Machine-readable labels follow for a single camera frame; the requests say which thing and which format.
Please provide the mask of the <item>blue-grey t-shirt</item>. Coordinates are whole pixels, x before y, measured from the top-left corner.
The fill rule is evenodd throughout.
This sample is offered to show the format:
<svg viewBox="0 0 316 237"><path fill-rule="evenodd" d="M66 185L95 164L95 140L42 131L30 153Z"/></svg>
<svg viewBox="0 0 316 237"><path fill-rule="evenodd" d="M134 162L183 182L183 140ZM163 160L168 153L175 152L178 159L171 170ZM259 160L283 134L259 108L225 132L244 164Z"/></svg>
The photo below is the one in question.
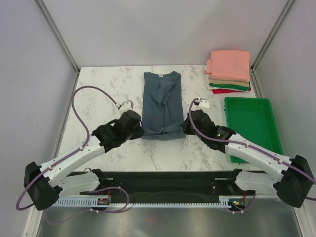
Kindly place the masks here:
<svg viewBox="0 0 316 237"><path fill-rule="evenodd" d="M144 73L142 123L144 140L184 139L181 74Z"/></svg>

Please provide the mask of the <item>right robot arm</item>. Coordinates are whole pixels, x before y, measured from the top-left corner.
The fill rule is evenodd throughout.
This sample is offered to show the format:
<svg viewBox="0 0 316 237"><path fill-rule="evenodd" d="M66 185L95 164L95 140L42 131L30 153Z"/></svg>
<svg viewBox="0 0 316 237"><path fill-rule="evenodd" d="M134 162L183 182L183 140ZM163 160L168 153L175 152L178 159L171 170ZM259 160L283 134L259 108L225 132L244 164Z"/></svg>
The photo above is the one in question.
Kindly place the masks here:
<svg viewBox="0 0 316 237"><path fill-rule="evenodd" d="M286 204L299 208L308 199L316 182L307 160L273 153L242 137L225 126L215 125L203 110L189 111L182 124L183 132L197 136L210 149L251 163L260 173L234 169L226 180L227 191L276 194Z"/></svg>

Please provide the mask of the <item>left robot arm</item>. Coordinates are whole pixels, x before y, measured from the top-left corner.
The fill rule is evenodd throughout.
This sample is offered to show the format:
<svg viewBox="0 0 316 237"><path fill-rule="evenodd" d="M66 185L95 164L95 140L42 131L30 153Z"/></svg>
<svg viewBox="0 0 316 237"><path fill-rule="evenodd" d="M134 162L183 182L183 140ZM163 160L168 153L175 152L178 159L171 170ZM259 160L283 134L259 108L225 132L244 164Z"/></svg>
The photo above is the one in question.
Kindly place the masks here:
<svg viewBox="0 0 316 237"><path fill-rule="evenodd" d="M141 116L133 110L125 111L119 119L97 127L81 147L64 157L52 159L41 165L34 161L25 168L25 192L37 210L51 207L66 190L64 178L88 161L118 148L128 140L141 138L144 130Z"/></svg>

